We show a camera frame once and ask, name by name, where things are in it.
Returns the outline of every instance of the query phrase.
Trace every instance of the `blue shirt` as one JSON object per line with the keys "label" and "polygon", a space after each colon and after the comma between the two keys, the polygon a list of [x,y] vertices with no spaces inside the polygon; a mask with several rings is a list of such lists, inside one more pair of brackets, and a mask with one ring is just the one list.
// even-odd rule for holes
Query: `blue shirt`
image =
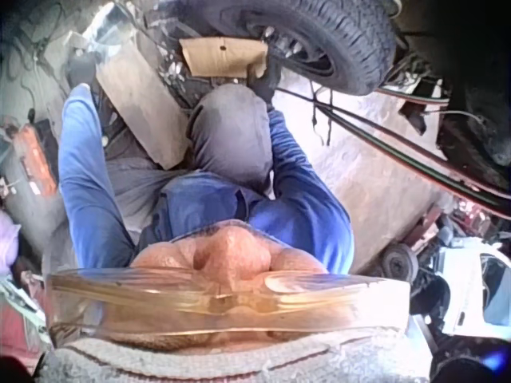
{"label": "blue shirt", "polygon": [[75,88],[62,112],[59,175],[78,265],[126,267],[152,243],[241,219],[314,255],[331,273],[346,274],[354,254],[348,214],[315,174],[282,113],[273,110],[269,119],[275,200],[210,172],[190,172],[163,188],[153,223],[135,247],[115,203],[90,91]]}

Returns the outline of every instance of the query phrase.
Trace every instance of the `wooden board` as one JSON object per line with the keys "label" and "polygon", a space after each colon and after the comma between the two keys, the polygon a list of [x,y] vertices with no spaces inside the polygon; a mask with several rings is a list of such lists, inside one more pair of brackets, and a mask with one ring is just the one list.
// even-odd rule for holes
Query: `wooden board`
{"label": "wooden board", "polygon": [[133,44],[101,65],[97,80],[154,162],[170,169],[183,160],[187,117]]}

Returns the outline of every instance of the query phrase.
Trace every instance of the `tire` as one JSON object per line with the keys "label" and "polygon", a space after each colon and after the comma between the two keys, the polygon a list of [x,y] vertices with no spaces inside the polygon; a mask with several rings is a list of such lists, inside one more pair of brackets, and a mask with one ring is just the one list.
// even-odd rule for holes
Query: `tire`
{"label": "tire", "polygon": [[[312,81],[351,95],[367,95],[380,86],[394,58],[395,37],[378,0],[189,0],[221,34],[261,38],[247,25],[284,29],[285,34],[325,54],[327,63],[307,65],[279,59]],[[270,54],[275,55],[270,46]]]}
{"label": "tire", "polygon": [[412,283],[418,273],[417,256],[404,243],[390,245],[383,254],[382,269],[387,278]]}

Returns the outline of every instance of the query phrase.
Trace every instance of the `nose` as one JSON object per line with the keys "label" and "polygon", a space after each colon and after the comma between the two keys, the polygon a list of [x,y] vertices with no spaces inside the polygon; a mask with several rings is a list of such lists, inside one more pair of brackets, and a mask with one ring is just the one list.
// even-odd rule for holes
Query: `nose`
{"label": "nose", "polygon": [[242,227],[222,227],[198,245],[193,266],[212,281],[236,289],[238,282],[270,270],[265,241]]}

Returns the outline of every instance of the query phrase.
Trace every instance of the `knee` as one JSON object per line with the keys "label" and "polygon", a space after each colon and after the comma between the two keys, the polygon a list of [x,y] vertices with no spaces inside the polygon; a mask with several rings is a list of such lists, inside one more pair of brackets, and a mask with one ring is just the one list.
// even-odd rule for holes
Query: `knee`
{"label": "knee", "polygon": [[244,85],[224,84],[210,92],[201,102],[204,109],[228,109],[241,112],[240,108],[261,109],[266,112],[266,104]]}

